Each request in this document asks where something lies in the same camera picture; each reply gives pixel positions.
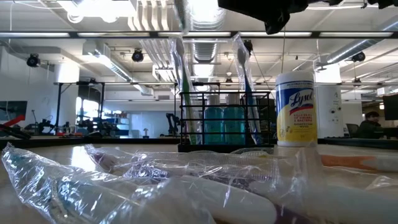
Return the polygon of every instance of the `dome camera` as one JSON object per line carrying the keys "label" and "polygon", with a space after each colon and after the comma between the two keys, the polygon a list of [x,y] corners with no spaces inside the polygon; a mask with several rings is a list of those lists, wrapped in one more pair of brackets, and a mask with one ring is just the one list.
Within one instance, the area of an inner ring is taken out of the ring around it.
{"label": "dome camera", "polygon": [[131,59],[134,62],[142,62],[144,59],[144,55],[142,54],[142,49],[135,49]]}
{"label": "dome camera", "polygon": [[37,68],[40,66],[40,59],[38,54],[30,54],[30,57],[26,61],[27,66]]}

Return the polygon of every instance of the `computer monitor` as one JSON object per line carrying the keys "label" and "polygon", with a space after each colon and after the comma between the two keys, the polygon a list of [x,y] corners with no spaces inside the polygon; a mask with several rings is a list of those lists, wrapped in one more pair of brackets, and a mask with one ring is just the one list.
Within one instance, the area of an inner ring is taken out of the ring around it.
{"label": "computer monitor", "polygon": [[398,94],[383,96],[386,121],[398,120]]}

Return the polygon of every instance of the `ceiling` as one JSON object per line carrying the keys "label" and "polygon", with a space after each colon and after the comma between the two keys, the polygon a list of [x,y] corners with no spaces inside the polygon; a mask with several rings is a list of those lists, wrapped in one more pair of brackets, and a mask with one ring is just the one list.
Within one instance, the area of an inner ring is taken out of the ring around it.
{"label": "ceiling", "polygon": [[[126,17],[120,17],[114,23],[104,22],[99,17],[86,17],[78,24],[72,24],[67,19],[67,12],[59,9],[60,5],[56,1],[24,1],[24,4],[13,3],[12,1],[0,0],[0,30],[19,30],[19,31],[111,31],[111,30],[130,30]],[[168,24],[171,30],[178,30],[178,22],[173,11],[173,1],[168,4]],[[341,6],[359,6],[361,1],[346,0]],[[311,5],[315,9],[307,9],[304,12],[291,15],[286,30],[327,30],[327,31],[374,31],[386,20],[398,14],[398,7],[389,7],[379,10],[375,7],[366,9],[334,9],[319,10],[319,7],[327,7],[326,3]],[[54,7],[54,9],[42,9],[38,7]],[[226,13],[223,30],[264,30],[264,23],[251,17],[238,14],[232,11]],[[136,39],[98,39],[99,45],[107,44],[111,48],[111,57],[121,64],[137,80],[144,82],[156,82],[152,75],[153,63],[144,50],[144,61],[140,63],[131,60],[131,53],[135,48],[142,48]],[[254,56],[251,56],[251,71],[253,81],[274,82],[281,72],[292,71],[306,60],[313,60],[317,55],[330,54],[344,45],[352,42],[350,39],[253,39]],[[81,64],[85,64],[81,76],[96,77],[99,80],[115,82],[118,79],[115,74],[104,65],[93,63],[87,55],[83,55],[83,39],[19,39],[12,40],[11,45],[20,54],[24,52],[24,47],[59,47],[78,59]],[[340,62],[341,79],[343,81],[352,80],[355,75],[370,73],[386,66],[398,62],[398,40],[384,40],[364,51],[366,61],[356,63],[355,69],[352,62]],[[187,54],[190,55],[190,44],[186,44]],[[215,71],[211,81],[225,82],[227,72],[231,72],[234,82],[238,81],[237,72],[233,57],[227,57],[226,53],[233,55],[231,43],[222,43],[219,46]],[[66,63],[62,58],[48,59],[50,63]],[[396,81],[398,79],[398,67],[389,73],[380,73],[366,79],[366,82]]]}

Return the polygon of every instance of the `teal bottle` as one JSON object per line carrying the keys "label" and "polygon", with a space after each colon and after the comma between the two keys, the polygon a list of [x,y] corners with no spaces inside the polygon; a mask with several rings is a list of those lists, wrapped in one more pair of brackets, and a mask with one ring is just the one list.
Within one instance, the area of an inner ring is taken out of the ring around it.
{"label": "teal bottle", "polygon": [[[239,105],[239,94],[232,93],[227,95],[228,105]],[[242,107],[226,107],[223,113],[224,130],[226,133],[243,133],[244,121],[226,121],[226,119],[244,119],[244,109]],[[244,134],[225,134],[226,144],[245,144]]]}
{"label": "teal bottle", "polygon": [[[220,105],[219,95],[210,95],[207,98],[207,105]],[[219,121],[205,121],[206,133],[219,133],[219,134],[206,134],[205,144],[224,144],[224,131],[223,128],[223,110],[219,107],[209,107],[203,112],[205,119],[220,119]]]}

